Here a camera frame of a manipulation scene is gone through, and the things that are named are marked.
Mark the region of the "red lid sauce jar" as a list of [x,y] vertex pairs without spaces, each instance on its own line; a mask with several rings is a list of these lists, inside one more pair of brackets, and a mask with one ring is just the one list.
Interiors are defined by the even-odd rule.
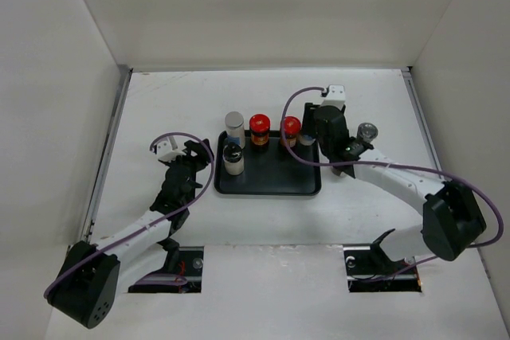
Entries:
[[255,151],[263,151],[268,148],[270,127],[270,118],[265,114],[255,114],[250,118],[250,146]]
[[280,134],[279,150],[287,152],[284,144],[284,139],[287,140],[288,146],[291,150],[297,148],[297,140],[301,130],[301,122],[295,116],[286,116],[284,118],[283,132]]

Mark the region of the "white lid blue label shaker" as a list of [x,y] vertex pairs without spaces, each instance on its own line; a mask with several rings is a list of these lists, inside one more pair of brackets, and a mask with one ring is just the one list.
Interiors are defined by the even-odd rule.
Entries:
[[316,138],[310,135],[299,135],[299,142],[303,146],[310,147],[315,143],[315,141]]

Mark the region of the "black knob grinder bottle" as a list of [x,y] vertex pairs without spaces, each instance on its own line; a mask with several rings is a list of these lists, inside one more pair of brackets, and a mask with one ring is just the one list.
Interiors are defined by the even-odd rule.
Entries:
[[233,142],[228,142],[223,148],[223,162],[226,172],[238,176],[244,171],[243,149]]

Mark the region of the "silver lid blue label shaker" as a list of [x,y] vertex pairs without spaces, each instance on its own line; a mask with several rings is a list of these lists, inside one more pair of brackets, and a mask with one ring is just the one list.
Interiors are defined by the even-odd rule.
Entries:
[[244,117],[238,111],[231,111],[225,117],[227,141],[245,147]]

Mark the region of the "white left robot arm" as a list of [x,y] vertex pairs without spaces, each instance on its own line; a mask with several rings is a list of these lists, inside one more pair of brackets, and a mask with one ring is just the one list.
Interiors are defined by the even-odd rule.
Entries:
[[179,265],[179,245],[172,239],[189,217],[189,208],[205,193],[198,172],[214,168],[208,139],[185,134],[183,150],[167,133],[150,145],[166,166],[163,184],[148,210],[125,229],[98,240],[75,243],[57,278],[46,288],[47,303],[87,329],[97,327],[112,309],[116,296],[145,275],[170,275]]

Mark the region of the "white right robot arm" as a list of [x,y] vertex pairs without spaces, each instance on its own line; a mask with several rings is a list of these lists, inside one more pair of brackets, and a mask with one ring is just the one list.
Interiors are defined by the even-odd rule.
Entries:
[[399,260],[433,254],[453,261],[486,230],[486,222],[470,188],[460,182],[429,178],[399,169],[372,145],[377,128],[365,123],[351,136],[344,110],[332,105],[304,106],[304,133],[316,139],[336,174],[377,186],[405,202],[422,217],[407,229],[389,229],[371,243],[369,261],[385,273]]

